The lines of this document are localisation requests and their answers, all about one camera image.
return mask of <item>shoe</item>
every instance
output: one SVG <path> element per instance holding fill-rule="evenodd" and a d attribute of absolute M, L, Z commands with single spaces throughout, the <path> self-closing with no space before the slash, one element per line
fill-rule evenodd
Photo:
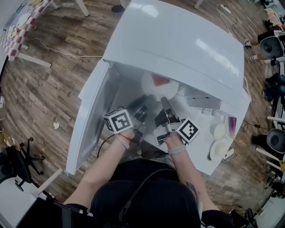
<path fill-rule="evenodd" d="M 268 102 L 271 102 L 273 100 L 274 97 L 267 97 L 266 94 L 265 94 L 265 91 L 263 90 L 261 92 L 261 95 L 264 99 L 266 99 Z"/>
<path fill-rule="evenodd" d="M 112 7 L 112 12 L 118 13 L 118 12 L 124 12 L 125 8 L 123 8 L 121 5 L 115 5 Z"/>
<path fill-rule="evenodd" d="M 247 221 L 250 222 L 251 224 L 254 222 L 254 215 L 253 215 L 253 211 L 251 208 L 246 209 L 245 217 Z"/>
<path fill-rule="evenodd" d="M 254 58 L 255 55 L 251 55 L 249 58 L 252 62 L 257 62 L 257 59 Z"/>
<path fill-rule="evenodd" d="M 245 48 L 245 49 L 251 49 L 251 46 L 246 45 L 246 44 L 247 44 L 247 42 L 249 42 L 249 40 L 244 39 L 244 48 Z"/>

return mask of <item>bracelet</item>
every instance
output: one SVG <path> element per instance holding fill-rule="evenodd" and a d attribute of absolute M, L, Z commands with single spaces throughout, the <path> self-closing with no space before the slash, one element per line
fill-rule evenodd
<path fill-rule="evenodd" d="M 129 149 L 130 148 L 130 145 L 128 142 L 126 142 L 125 140 L 123 140 L 122 138 L 120 138 L 118 135 L 116 135 L 116 139 L 118 139 L 121 144 L 126 148 L 126 149 Z"/>
<path fill-rule="evenodd" d="M 169 155 L 176 155 L 179 154 L 180 152 L 182 152 L 183 150 L 185 150 L 186 146 L 184 144 L 175 147 L 174 149 L 168 149 L 168 154 Z"/>
<path fill-rule="evenodd" d="M 125 139 L 129 140 L 130 142 L 134 141 L 132 138 L 128 138 L 128 137 L 126 137 L 126 136 L 124 136 L 124 135 L 122 135 L 122 134 L 120 134 L 120 133 L 118 133 L 118 135 L 124 137 Z"/>

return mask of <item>white cabinet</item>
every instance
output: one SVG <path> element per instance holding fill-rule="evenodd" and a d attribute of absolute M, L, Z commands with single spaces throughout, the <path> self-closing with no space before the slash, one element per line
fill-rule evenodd
<path fill-rule="evenodd" d="M 177 81 L 180 90 L 170 103 L 179 117 L 197 118 L 201 125 L 207 125 L 199 126 L 199 140 L 189 146 L 195 151 L 204 144 L 203 152 L 199 152 L 203 159 L 198 157 L 196 163 L 201 160 L 198 169 L 207 166 L 210 168 L 203 171 L 213 172 L 219 161 L 209 165 L 203 162 L 212 143 L 209 125 L 217 118 L 202 115 L 201 107 L 236 116 L 241 124 L 250 102 L 242 88 L 243 46 L 187 10 L 157 0 L 132 0 L 79 95 L 82 103 L 69 148 L 69 173 L 74 174 L 96 147 L 104 125 L 102 115 L 117 106 L 126 107 L 144 94 L 141 78 L 146 71 Z M 200 107 L 191 102 L 189 94 L 193 90 L 203 98 L 203 102 L 197 102 L 203 104 Z M 146 140 L 150 143 L 154 139 L 154 117 L 161 108 L 157 102 L 146 120 Z"/>

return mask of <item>table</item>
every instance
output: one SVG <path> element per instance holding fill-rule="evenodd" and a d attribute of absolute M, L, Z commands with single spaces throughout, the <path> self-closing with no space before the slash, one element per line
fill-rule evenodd
<path fill-rule="evenodd" d="M 40 14 L 48 7 L 49 4 L 51 4 L 55 9 L 58 8 L 58 6 L 54 3 L 53 0 L 43 0 L 40 4 L 38 4 L 37 6 L 35 6 L 34 8 L 31 8 L 29 6 L 29 3 L 31 1 L 29 1 L 24 8 L 21 10 L 21 12 L 19 13 L 19 15 L 17 15 L 17 17 L 13 20 L 13 22 L 11 23 L 12 25 L 16 25 L 18 22 L 18 18 L 23 15 L 26 12 L 32 11 L 31 16 L 29 17 L 29 19 L 27 20 L 27 22 L 25 23 L 25 25 L 23 26 L 23 28 L 11 39 L 8 39 L 8 30 L 4 31 L 0 37 L 0 43 L 5 51 L 5 53 L 8 55 L 9 60 L 10 61 L 14 61 L 17 58 L 21 58 L 21 59 L 25 59 L 37 64 L 40 64 L 42 66 L 45 67 L 51 67 L 51 64 L 48 62 L 45 62 L 43 60 L 34 58 L 32 56 L 23 54 L 21 52 L 22 49 L 28 49 L 29 47 L 26 45 L 23 45 L 25 39 L 28 36 L 28 32 L 30 31 L 30 29 L 33 28 L 34 23 L 36 21 L 36 18 L 38 16 L 40 16 Z M 77 4 L 79 5 L 80 9 L 82 10 L 82 12 L 84 13 L 85 16 L 89 15 L 89 12 L 86 8 L 86 6 L 84 5 L 82 0 L 76 0 Z"/>

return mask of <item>cable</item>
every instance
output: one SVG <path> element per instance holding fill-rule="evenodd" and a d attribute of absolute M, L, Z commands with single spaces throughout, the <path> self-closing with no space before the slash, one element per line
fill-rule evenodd
<path fill-rule="evenodd" d="M 72 57 L 74 57 L 74 58 L 103 57 L 103 56 L 74 56 L 74 55 L 71 55 L 71 54 L 63 53 L 63 52 L 61 52 L 61 51 L 56 51 L 56 50 L 54 50 L 54 49 L 52 49 L 52 48 L 48 48 L 39 38 L 30 38 L 30 39 L 27 39 L 27 40 L 25 40 L 25 41 L 29 41 L 29 40 L 39 40 L 39 41 L 41 42 L 41 44 L 45 46 L 46 49 L 50 49 L 50 50 L 52 50 L 52 51 L 54 51 L 54 52 L 60 52 L 60 53 L 63 54 L 63 55 L 70 55 L 70 56 L 72 56 Z"/>
<path fill-rule="evenodd" d="M 222 15 L 221 15 L 220 11 L 218 10 L 218 5 L 219 5 L 220 7 L 222 7 L 222 6 L 221 6 L 220 4 L 217 4 L 217 11 L 218 11 L 220 17 L 222 18 Z M 226 21 L 225 21 L 223 18 L 222 18 L 222 20 L 224 21 L 224 23 L 226 24 L 227 29 L 228 29 L 228 25 L 227 25 Z"/>
<path fill-rule="evenodd" d="M 232 24 L 231 29 L 232 29 L 233 33 L 235 34 L 235 36 L 237 37 L 238 41 L 240 42 L 240 39 L 239 39 L 238 35 L 236 34 L 235 30 L 233 29 L 233 26 L 237 24 L 238 19 L 237 19 L 237 17 L 235 16 L 235 14 L 234 14 L 232 11 L 231 11 L 231 13 L 233 14 L 233 16 L 234 16 L 235 19 L 236 19 L 236 22 L 235 22 L 234 24 Z"/>
<path fill-rule="evenodd" d="M 97 158 L 99 158 L 99 153 L 100 153 L 100 150 L 101 150 L 101 147 L 103 146 L 103 144 L 104 144 L 109 138 L 113 137 L 114 135 L 115 135 L 115 134 L 110 135 L 108 138 L 106 138 L 106 139 L 102 142 L 102 144 L 101 144 L 101 146 L 100 146 L 100 148 L 99 148 L 99 150 L 98 150 L 98 153 L 97 153 Z"/>
<path fill-rule="evenodd" d="M 236 18 L 236 23 L 232 24 L 231 28 L 232 28 L 233 33 L 237 37 L 238 41 L 240 42 L 240 39 L 239 39 L 238 35 L 236 34 L 235 30 L 233 29 L 233 26 L 237 24 L 238 20 L 237 20 L 237 17 L 234 14 L 233 14 L 233 16 Z"/>
<path fill-rule="evenodd" d="M 253 127 L 255 127 L 255 128 L 262 128 L 262 129 L 269 130 L 268 128 L 261 127 L 261 126 L 258 125 L 258 124 L 251 124 L 251 123 L 247 122 L 246 120 L 243 120 L 243 121 L 246 122 L 246 124 L 245 124 L 245 125 L 243 126 L 243 128 L 242 128 L 243 132 L 247 132 L 247 131 L 248 131 L 248 126 L 249 126 L 249 125 L 251 125 L 251 126 L 253 126 Z"/>
<path fill-rule="evenodd" d="M 250 97 L 250 100 L 252 100 L 251 96 L 250 96 L 250 93 L 249 93 L 249 89 L 248 89 L 248 80 L 246 80 L 245 76 L 244 76 L 244 80 L 245 80 L 245 84 L 246 84 L 246 89 L 248 91 L 248 95 Z"/>

